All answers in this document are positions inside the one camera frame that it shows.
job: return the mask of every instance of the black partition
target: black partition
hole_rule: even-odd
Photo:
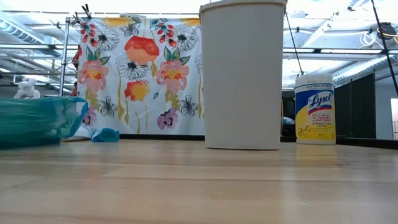
[[[336,135],[376,138],[374,73],[335,90]]]

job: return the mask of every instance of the wooden floor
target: wooden floor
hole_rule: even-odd
[[[398,151],[70,142],[0,151],[0,223],[398,223]]]

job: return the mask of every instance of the floral curtain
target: floral curtain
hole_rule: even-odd
[[[203,135],[198,19],[122,17],[81,22],[83,122],[125,134]]]

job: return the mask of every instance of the lysol wipes container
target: lysol wipes container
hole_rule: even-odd
[[[335,87],[328,74],[296,79],[296,136],[300,144],[336,144]]]

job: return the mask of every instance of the white stuffed animal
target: white stuffed animal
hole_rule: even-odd
[[[22,82],[18,83],[18,92],[14,98],[20,98],[23,95],[26,95],[25,99],[40,98],[40,92],[35,90],[35,83],[34,78],[23,78]]]

